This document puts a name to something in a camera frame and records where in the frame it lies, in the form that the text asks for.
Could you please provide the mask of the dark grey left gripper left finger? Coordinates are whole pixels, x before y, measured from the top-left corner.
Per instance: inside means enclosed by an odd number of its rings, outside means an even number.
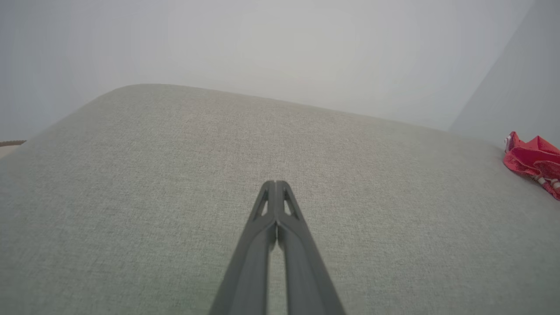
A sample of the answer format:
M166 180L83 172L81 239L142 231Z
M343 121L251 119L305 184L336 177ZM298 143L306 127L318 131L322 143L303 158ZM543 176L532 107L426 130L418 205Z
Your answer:
M275 188L274 181L262 185L210 315L266 315L269 255L277 239L273 209Z

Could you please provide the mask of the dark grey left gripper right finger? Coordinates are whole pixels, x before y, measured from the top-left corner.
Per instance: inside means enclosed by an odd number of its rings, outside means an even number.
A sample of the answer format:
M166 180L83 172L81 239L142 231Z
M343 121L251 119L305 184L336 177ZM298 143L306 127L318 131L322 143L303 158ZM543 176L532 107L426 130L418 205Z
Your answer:
M344 315L344 307L293 191L276 182L278 243L284 252L289 315Z

